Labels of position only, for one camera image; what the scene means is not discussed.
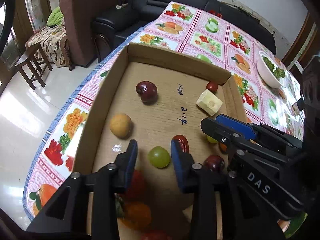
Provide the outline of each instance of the metal bolt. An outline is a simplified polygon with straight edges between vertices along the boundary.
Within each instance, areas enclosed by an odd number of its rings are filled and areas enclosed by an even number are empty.
[[[243,150],[237,149],[237,153],[238,153],[240,156],[244,156],[244,151],[243,151]]]
[[[115,163],[109,163],[107,165],[107,169],[108,170],[114,170],[117,167],[117,165]]]
[[[199,170],[202,168],[202,165],[200,163],[194,163],[191,165],[191,167],[194,169],[194,170]]]
[[[228,175],[231,178],[236,178],[237,177],[237,172],[236,171],[229,171]]]
[[[73,173],[71,173],[71,178],[73,178],[73,179],[77,179],[77,178],[79,178],[81,176],[81,174],[80,174],[80,172],[73,172]]]

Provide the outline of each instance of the red apple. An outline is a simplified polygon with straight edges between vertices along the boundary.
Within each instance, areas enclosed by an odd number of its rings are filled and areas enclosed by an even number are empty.
[[[136,86],[136,92],[144,103],[151,103],[157,99],[157,87],[149,81],[141,81]]]
[[[207,84],[206,89],[212,93],[215,93],[218,90],[218,84],[211,81]]]
[[[212,171],[220,172],[224,169],[225,162],[219,155],[212,154],[204,161],[203,165]]]

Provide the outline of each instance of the tablecloth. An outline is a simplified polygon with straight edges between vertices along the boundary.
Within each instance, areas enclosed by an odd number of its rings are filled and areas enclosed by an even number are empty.
[[[299,83],[285,71],[280,89],[268,87],[257,71],[259,51],[268,54],[279,67],[285,68],[284,65],[260,42],[229,22],[170,2],[157,20],[130,35],[87,76],[52,122],[24,187],[23,206],[31,220],[70,175],[81,135],[79,130],[84,127],[99,84],[130,41],[198,57],[230,71],[242,96],[248,122],[265,123],[302,140],[303,113],[295,112],[292,107],[300,99]]]

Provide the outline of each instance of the brown armchair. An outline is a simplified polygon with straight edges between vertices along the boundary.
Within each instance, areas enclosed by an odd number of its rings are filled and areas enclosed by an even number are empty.
[[[115,7],[118,1],[59,0],[65,20],[70,59],[74,65],[87,67],[96,58],[91,20],[101,11]]]

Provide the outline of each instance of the cardboard box flap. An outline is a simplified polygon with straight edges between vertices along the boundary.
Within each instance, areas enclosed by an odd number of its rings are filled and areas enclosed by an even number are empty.
[[[231,73],[198,58],[155,46],[130,43],[129,61],[164,67],[223,85]]]
[[[128,53],[125,48],[109,70],[108,80],[103,83],[92,104],[77,148],[73,171],[80,171],[82,174],[92,172],[106,116],[127,65]]]
[[[233,80],[233,76],[227,80],[227,82],[222,86],[222,89],[228,116],[247,123],[247,116],[244,112],[242,97],[235,81]]]

